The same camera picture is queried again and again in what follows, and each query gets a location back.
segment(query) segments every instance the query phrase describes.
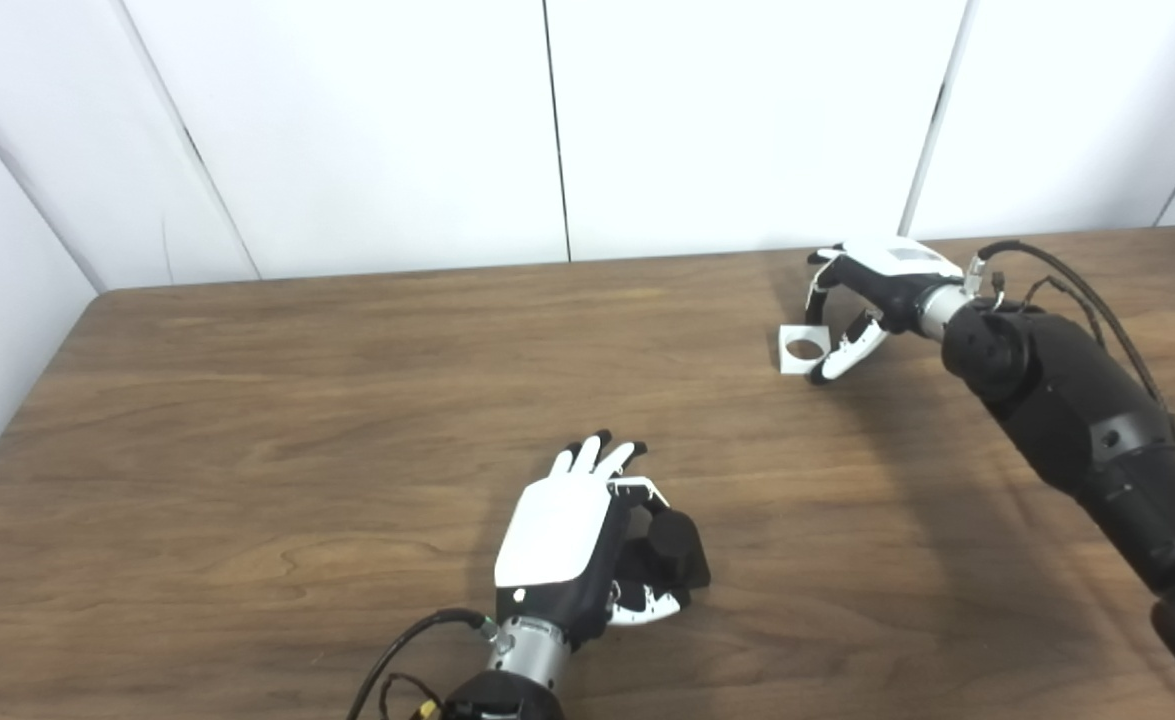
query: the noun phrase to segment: wood grain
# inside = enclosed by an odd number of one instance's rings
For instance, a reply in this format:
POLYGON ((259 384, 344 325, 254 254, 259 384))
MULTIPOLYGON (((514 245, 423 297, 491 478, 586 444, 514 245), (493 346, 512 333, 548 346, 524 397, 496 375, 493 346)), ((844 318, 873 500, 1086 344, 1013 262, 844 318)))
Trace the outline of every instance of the wood grain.
MULTIPOLYGON (((1175 228, 1038 241, 1175 406, 1175 228)), ((515 498, 597 428, 650 443, 716 581, 579 652, 573 720, 1175 716, 1149 595, 936 346, 780 377, 806 278, 783 251, 107 292, 0 442, 0 719, 341 716, 411 620, 492 607, 515 498)), ((446 692, 485 654, 434 630, 400 666, 446 692)))

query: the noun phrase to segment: black cable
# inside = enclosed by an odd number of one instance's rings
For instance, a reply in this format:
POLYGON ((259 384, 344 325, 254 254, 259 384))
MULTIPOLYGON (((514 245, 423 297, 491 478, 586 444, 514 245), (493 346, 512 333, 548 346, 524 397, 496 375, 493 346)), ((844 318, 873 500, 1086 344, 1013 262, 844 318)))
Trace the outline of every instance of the black cable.
POLYGON ((387 680, 383 680, 382 689, 378 691, 380 720, 391 720, 391 718, 387 715, 387 692, 390 691, 391 684, 396 682, 396 680, 404 680, 404 682, 414 685, 415 688, 418 688, 418 692, 423 693, 423 697, 425 697, 427 700, 436 702, 436 707, 444 705, 439 700, 439 694, 436 694, 431 688, 428 688, 427 682, 422 682, 418 678, 414 678, 414 675, 409 675, 407 673, 387 673, 387 680))
POLYGON ((365 701, 369 700, 369 693, 372 692, 372 686, 378 681, 378 677, 382 675, 382 671, 387 669, 387 665, 390 664, 392 657, 401 648, 405 647, 418 633, 423 630, 431 628, 432 625, 441 625, 444 623, 466 623, 472 626, 472 630, 481 630, 481 626, 485 624, 486 617, 481 612, 474 610, 466 610, 463 607, 449 607, 445 610, 437 610, 432 612, 427 618, 418 620, 414 625, 409 626, 404 633, 400 633, 400 638, 394 639, 385 651, 382 651, 382 657, 369 669, 369 674, 365 675, 364 682, 360 684, 360 689, 355 692, 355 700, 351 701, 351 709, 348 711, 345 720, 357 720, 360 712, 364 708, 365 701))
POLYGON ((1107 322, 1108 328, 1112 328, 1112 332, 1116 336, 1116 341, 1121 343, 1121 348, 1124 350, 1124 355, 1130 359, 1130 364, 1134 365, 1134 372, 1139 375, 1140 381, 1143 382, 1143 388, 1146 392, 1150 395, 1152 401, 1156 401, 1157 404, 1167 411, 1169 408, 1166 405, 1164 396, 1160 395, 1160 388, 1155 384, 1155 378, 1152 377, 1150 370, 1143 362, 1143 355, 1139 354, 1136 346, 1134 346, 1134 341, 1130 339, 1130 335, 1124 331, 1124 327, 1121 325, 1121 319, 1117 318, 1116 314, 1113 312, 1112 308, 1107 305, 1107 302, 1102 300, 1094 292, 1094 288, 1089 283, 1085 282, 1085 278, 1080 277, 1076 270, 1072 270, 1070 265, 1063 263, 1058 256, 1052 255, 1046 250, 1039 249, 1035 245, 1027 245, 1027 243, 1021 240, 1002 240, 999 242, 993 242, 991 245, 979 250, 976 255, 980 260, 986 261, 993 258, 993 256, 1000 253, 1026 253, 1033 258, 1043 261, 1045 264, 1049 265, 1062 277, 1067 278, 1073 285, 1080 290, 1081 295, 1090 302, 1092 305, 1097 309, 1097 314, 1103 316, 1104 322, 1107 322))
POLYGON ((1018 310, 1020 312, 1026 310, 1027 307, 1030 305, 1032 297, 1036 296, 1036 291, 1040 290, 1045 283, 1048 283, 1049 287, 1054 288, 1054 290, 1070 296, 1072 300, 1076 301, 1076 305, 1080 305, 1080 309, 1085 311, 1085 318, 1089 321, 1089 329, 1094 332, 1094 341, 1097 342, 1097 345, 1103 348, 1103 350, 1107 350, 1107 338, 1103 337, 1103 328, 1097 323, 1097 312, 1094 310, 1094 305, 1090 305, 1089 301, 1085 300, 1085 296, 1081 296, 1081 292, 1072 290, 1070 284, 1053 277, 1053 275, 1045 275, 1045 277, 1039 281, 1030 283, 1030 288, 1027 288, 1027 296, 1022 298, 1022 307, 1018 310))

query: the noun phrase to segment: silver cylinder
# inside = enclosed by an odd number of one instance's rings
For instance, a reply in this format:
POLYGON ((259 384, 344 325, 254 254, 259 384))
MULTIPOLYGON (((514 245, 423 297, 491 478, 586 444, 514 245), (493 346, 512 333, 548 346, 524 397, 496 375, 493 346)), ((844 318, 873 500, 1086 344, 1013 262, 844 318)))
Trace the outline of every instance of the silver cylinder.
POLYGON ((947 332, 947 323, 952 315, 956 314, 961 307, 966 307, 973 301, 971 296, 958 284, 944 284, 934 292, 929 292, 925 302, 920 305, 920 329, 925 337, 944 342, 944 334, 947 332))
POLYGON ((511 618, 495 644, 489 669, 524 675, 549 691, 556 689, 569 661, 569 641, 558 626, 535 618, 511 618))

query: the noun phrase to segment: robotic arm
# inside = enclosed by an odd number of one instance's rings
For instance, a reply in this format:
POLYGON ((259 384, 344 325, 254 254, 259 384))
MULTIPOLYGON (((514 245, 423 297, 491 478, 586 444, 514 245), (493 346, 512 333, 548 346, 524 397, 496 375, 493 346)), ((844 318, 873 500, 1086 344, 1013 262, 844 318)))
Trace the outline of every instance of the robotic arm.
POLYGON ((355 720, 391 657, 428 626, 462 621, 491 644, 485 669, 436 697, 417 678, 391 673, 378 708, 387 720, 387 687, 395 679, 428 698, 415 716, 439 709, 442 720, 563 720, 556 685, 570 655, 609 625, 639 625, 677 614, 692 588, 711 583, 698 530, 671 510, 649 478, 623 477, 646 452, 611 442, 600 430, 552 462, 548 477, 524 487, 494 568, 496 619, 471 610, 442 610, 401 634, 369 671, 351 706, 355 720))
POLYGON ((1152 621, 1175 655, 1175 416, 1102 300, 1061 261, 1016 241, 986 247, 967 272, 904 238, 847 242, 810 261, 821 268, 806 323, 821 325, 826 292, 840 284, 873 305, 808 369, 810 381, 840 377, 887 334, 942 343, 948 372, 983 403, 1045 483, 1085 507, 1157 594, 1152 621), (1107 354, 1100 337, 1038 307, 1003 301, 1003 280, 996 300, 976 295, 986 261, 1009 250, 1036 255, 1079 281, 1132 352, 1147 388, 1107 354))

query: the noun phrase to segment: black arm segment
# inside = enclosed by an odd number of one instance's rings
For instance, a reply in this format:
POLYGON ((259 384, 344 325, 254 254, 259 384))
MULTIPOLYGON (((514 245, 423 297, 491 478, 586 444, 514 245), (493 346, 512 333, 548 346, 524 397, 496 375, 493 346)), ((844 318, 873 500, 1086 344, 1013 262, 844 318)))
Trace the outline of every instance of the black arm segment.
POLYGON ((1175 655, 1175 418, 1089 334, 1036 309, 959 310, 944 364, 1157 594, 1152 621, 1175 655))

